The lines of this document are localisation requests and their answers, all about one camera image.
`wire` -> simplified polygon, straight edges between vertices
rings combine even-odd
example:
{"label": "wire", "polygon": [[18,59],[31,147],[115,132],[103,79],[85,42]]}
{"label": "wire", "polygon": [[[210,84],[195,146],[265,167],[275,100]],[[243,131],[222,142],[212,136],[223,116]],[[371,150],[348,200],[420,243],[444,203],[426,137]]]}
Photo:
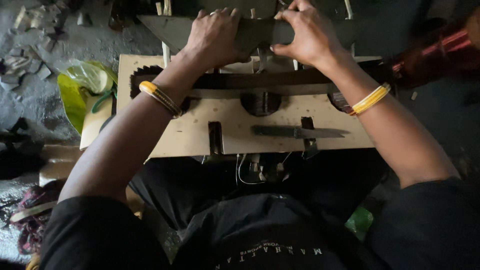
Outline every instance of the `wire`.
{"label": "wire", "polygon": [[283,163],[288,159],[288,157],[290,156],[291,153],[292,153],[292,152],[288,153],[287,157],[283,160],[282,165],[283,165]]}
{"label": "wire", "polygon": [[239,185],[239,181],[237,179],[237,170],[239,166],[239,154],[237,154],[237,163],[235,164],[235,183],[237,183],[237,186]]}
{"label": "wire", "polygon": [[[247,156],[247,154],[243,154],[243,158],[241,159],[240,166],[238,167],[238,175],[239,175],[240,181],[242,181],[242,183],[244,183],[244,184],[263,184],[263,183],[265,183],[265,182],[247,183],[247,182],[245,182],[245,181],[243,181],[243,180],[241,179],[241,177],[240,177],[240,168],[241,168],[241,166],[242,166],[242,164],[243,164],[243,161],[245,160],[245,157],[246,157],[246,156]],[[237,154],[237,164],[238,164],[238,162],[239,162],[239,155]]]}

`wrist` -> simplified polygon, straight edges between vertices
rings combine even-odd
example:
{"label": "wrist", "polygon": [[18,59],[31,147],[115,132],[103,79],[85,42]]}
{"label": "wrist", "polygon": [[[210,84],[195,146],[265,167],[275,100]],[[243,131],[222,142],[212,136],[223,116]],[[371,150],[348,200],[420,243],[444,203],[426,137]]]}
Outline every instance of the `wrist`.
{"label": "wrist", "polygon": [[356,63],[350,52],[341,48],[320,57],[313,63],[313,66],[333,80],[333,77],[340,75],[345,68],[352,64]]}

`red object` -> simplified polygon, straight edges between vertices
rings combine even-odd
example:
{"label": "red object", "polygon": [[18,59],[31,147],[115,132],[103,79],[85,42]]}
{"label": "red object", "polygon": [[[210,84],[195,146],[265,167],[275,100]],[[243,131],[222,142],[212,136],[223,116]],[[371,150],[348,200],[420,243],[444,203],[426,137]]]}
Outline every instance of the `red object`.
{"label": "red object", "polygon": [[393,58],[397,83],[416,87],[443,76],[480,68],[480,8]]}

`hand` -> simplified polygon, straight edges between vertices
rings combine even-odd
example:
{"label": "hand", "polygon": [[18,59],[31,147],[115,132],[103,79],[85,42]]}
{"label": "hand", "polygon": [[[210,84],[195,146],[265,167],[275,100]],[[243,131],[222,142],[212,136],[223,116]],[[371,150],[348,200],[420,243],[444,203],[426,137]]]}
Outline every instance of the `hand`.
{"label": "hand", "polygon": [[205,70],[223,67],[241,60],[235,48],[235,35],[240,21],[240,11],[229,8],[215,10],[208,15],[204,10],[193,22],[192,32],[182,53],[197,55]]}
{"label": "hand", "polygon": [[346,53],[330,20],[321,15],[309,0],[294,0],[287,10],[280,11],[275,18],[289,22],[295,31],[291,44],[270,47],[276,55],[291,57],[324,72],[330,68],[336,56]]}

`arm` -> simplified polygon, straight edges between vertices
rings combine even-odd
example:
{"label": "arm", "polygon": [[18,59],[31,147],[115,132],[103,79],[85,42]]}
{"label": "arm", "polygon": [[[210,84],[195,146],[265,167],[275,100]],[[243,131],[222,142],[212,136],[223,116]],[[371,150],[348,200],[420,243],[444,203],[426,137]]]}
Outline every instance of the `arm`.
{"label": "arm", "polygon": [[[296,34],[290,45],[273,45],[272,51],[316,67],[335,83],[351,106],[380,86],[341,47],[330,21],[308,0],[294,0],[276,18],[291,23]],[[358,118],[402,187],[459,177],[438,142],[391,95]]]}
{"label": "arm", "polygon": [[[200,11],[187,46],[153,81],[181,104],[193,83],[208,69],[235,62],[240,13]],[[109,196],[125,201],[125,188],[151,153],[171,114],[153,97],[141,93],[99,134],[78,160],[59,202],[74,196]]]}

